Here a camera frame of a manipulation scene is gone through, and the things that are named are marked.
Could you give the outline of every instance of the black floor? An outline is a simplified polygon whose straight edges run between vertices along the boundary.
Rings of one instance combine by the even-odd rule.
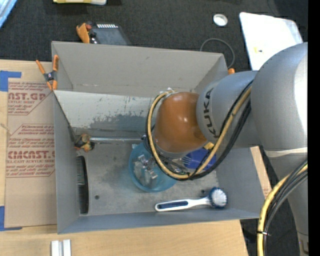
[[[17,0],[0,28],[0,59],[51,61],[51,41],[80,42],[76,25],[87,21],[119,24],[131,43],[140,47],[199,51],[209,38],[226,41],[234,50],[236,72],[250,70],[239,13],[248,12],[290,19],[308,41],[308,0],[109,0],[104,6],[55,4],[50,0]],[[215,13],[228,18],[217,27]],[[203,51],[223,53],[227,65],[231,51],[218,41]],[[277,178],[266,160],[270,182]],[[257,220],[241,221],[250,256],[256,255]],[[298,256],[295,222],[288,202],[277,213],[268,239],[271,256]]]

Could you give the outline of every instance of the metal bracket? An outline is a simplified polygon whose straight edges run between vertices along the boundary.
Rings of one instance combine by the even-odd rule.
[[[71,256],[71,240],[63,241],[54,240],[50,245],[51,256]]]

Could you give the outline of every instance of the yellow cable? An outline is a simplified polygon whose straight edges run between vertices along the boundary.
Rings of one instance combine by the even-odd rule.
[[[150,144],[150,149],[153,153],[153,156],[154,156],[154,159],[156,160],[157,164],[161,167],[161,169],[166,173],[168,174],[170,177],[173,177],[173,178],[177,178],[179,180],[183,180],[183,179],[188,179],[189,178],[189,175],[188,174],[176,174],[172,171],[170,171],[161,161],[161,159],[159,158],[158,156],[158,153],[156,151],[156,147],[155,147],[155,144],[154,144],[154,141],[153,141],[153,138],[152,138],[152,131],[151,131],[151,122],[152,122],[152,115],[153,115],[153,112],[154,112],[154,109],[157,105],[157,103],[163,98],[165,97],[166,95],[168,94],[171,94],[171,93],[174,93],[175,91],[174,90],[168,90],[168,91],[165,91],[163,93],[161,93],[160,95],[158,95],[153,103],[151,104],[151,107],[150,107],[150,110],[149,110],[149,113],[148,113],[148,117],[147,117],[147,132],[148,132],[148,140],[149,140],[149,144]]]
[[[236,116],[237,112],[239,111],[240,107],[243,105],[245,100],[249,97],[250,93],[251,93],[251,86],[249,87],[249,89],[244,93],[244,95],[240,98],[240,100],[235,105],[234,109],[231,112],[231,115],[229,116],[228,120],[225,123],[225,126],[224,126],[218,140],[214,144],[212,151],[210,152],[207,159],[203,162],[201,167],[196,171],[196,173],[194,175],[197,175],[199,172],[201,172],[208,165],[208,163],[211,161],[211,159],[215,155],[215,153],[218,151],[218,148],[220,147],[222,140],[224,139],[225,135],[227,134],[229,126],[231,125],[231,123],[232,123],[234,117]]]
[[[308,164],[306,164],[299,171],[298,174],[300,174],[302,172],[305,172],[307,169],[308,169]],[[261,232],[264,232],[264,229],[265,229],[265,221],[266,221],[266,216],[267,216],[267,211],[268,211],[269,205],[271,204],[271,202],[274,199],[276,193],[279,191],[279,189],[282,187],[282,185],[284,184],[284,182],[287,180],[287,178],[289,176],[290,176],[290,174],[285,176],[282,180],[280,180],[274,186],[274,188],[271,190],[271,192],[266,197],[266,199],[264,201],[264,204],[263,204],[263,206],[261,208],[260,217],[259,217],[259,221],[258,221],[258,225],[257,225],[257,235],[256,235],[257,256],[264,256],[264,236],[266,236],[266,234],[263,234]]]
[[[153,142],[153,138],[152,138],[152,131],[151,131],[151,123],[152,123],[152,115],[153,115],[153,112],[154,112],[154,109],[157,105],[157,103],[163,98],[165,97],[166,95],[168,94],[171,94],[171,93],[174,93],[175,91],[174,90],[168,90],[168,91],[165,91],[163,93],[161,93],[160,95],[158,95],[153,103],[151,104],[151,107],[150,107],[150,110],[149,110],[149,113],[148,113],[148,117],[147,117],[147,132],[148,132],[148,140],[149,140],[149,144],[150,144],[150,149],[153,153],[153,156],[157,162],[157,164],[161,167],[161,169],[167,174],[169,175],[170,177],[173,177],[173,178],[177,178],[179,180],[187,180],[189,178],[189,174],[176,174],[176,173],[173,173],[172,171],[170,171],[161,161],[161,159],[159,158],[158,156],[158,153],[156,151],[156,147],[155,147],[155,144]],[[211,161],[211,159],[214,157],[214,155],[216,154],[222,140],[224,139],[228,129],[229,129],[229,126],[231,125],[233,119],[234,119],[234,116],[237,114],[237,112],[239,111],[240,107],[243,105],[243,103],[245,102],[245,100],[249,97],[251,93],[251,86],[249,87],[249,89],[244,93],[244,95],[240,98],[240,100],[237,102],[237,104],[235,105],[235,107],[233,108],[232,112],[231,112],[231,115],[229,116],[216,144],[213,146],[209,156],[207,157],[207,159],[203,162],[203,164],[200,166],[200,168],[193,174],[193,176],[197,175],[199,172],[201,172],[207,165],[208,163]]]

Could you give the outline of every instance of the transparent plastic part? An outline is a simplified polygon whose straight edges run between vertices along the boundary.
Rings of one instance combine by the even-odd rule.
[[[177,182],[158,167],[143,143],[132,149],[129,172],[133,183],[145,192],[161,192],[171,188]]]

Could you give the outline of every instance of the metal rod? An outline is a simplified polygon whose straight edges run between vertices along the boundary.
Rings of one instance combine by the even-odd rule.
[[[103,136],[95,136],[91,137],[90,141],[96,144],[110,144],[110,143],[131,143],[131,144],[139,144],[142,142],[141,137],[103,137]]]

